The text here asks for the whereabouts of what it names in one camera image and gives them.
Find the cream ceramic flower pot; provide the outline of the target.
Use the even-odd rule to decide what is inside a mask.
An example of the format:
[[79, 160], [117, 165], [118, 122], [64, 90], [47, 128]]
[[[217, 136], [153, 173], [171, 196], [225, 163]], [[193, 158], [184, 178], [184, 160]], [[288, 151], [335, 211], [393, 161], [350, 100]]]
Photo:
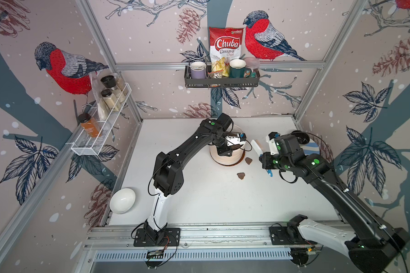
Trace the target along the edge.
[[245, 133], [238, 125], [234, 125], [232, 130], [225, 132], [225, 145], [229, 148], [227, 155], [220, 156], [216, 146], [210, 146], [209, 151], [212, 159], [223, 166], [233, 166], [238, 164], [244, 157], [246, 147]]

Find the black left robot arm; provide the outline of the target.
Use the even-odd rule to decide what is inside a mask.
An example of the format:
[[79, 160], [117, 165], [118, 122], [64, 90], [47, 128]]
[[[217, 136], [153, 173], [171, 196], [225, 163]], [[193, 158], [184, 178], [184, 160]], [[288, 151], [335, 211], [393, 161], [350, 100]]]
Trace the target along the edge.
[[152, 240], [158, 241], [165, 235], [169, 197], [179, 192], [184, 183], [183, 169], [196, 154], [206, 146], [216, 147], [220, 157], [230, 157], [236, 148], [244, 151], [247, 136], [233, 131], [230, 116], [221, 114], [217, 119], [204, 119], [196, 131], [180, 146], [167, 154], [160, 152], [155, 161], [153, 183], [155, 193], [151, 214], [143, 223], [144, 231]]

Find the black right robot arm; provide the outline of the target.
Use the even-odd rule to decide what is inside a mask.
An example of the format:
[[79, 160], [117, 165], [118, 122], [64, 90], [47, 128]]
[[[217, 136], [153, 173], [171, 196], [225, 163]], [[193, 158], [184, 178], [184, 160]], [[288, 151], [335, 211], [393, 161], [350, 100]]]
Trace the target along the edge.
[[352, 227], [347, 233], [297, 215], [287, 223], [288, 238], [296, 243], [314, 241], [349, 258], [363, 273], [383, 273], [402, 255], [410, 235], [377, 216], [336, 175], [334, 167], [320, 154], [306, 155], [292, 134], [271, 132], [269, 151], [260, 154], [262, 168], [291, 172], [296, 179], [316, 189]]

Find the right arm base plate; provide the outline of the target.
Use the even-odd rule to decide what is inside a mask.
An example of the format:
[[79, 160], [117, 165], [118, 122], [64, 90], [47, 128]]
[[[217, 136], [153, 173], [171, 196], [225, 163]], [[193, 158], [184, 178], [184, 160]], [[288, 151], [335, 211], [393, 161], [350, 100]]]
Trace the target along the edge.
[[315, 241], [309, 241], [302, 237], [301, 233], [291, 227], [272, 225], [269, 227], [269, 235], [272, 245], [316, 245]]

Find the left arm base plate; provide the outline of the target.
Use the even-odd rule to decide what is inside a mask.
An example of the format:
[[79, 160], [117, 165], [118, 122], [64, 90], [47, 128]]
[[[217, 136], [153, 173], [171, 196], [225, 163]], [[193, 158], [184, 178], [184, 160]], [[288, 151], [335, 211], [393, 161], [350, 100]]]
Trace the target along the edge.
[[159, 232], [150, 232], [144, 228], [138, 229], [133, 236], [134, 247], [179, 246], [180, 228], [164, 228]]

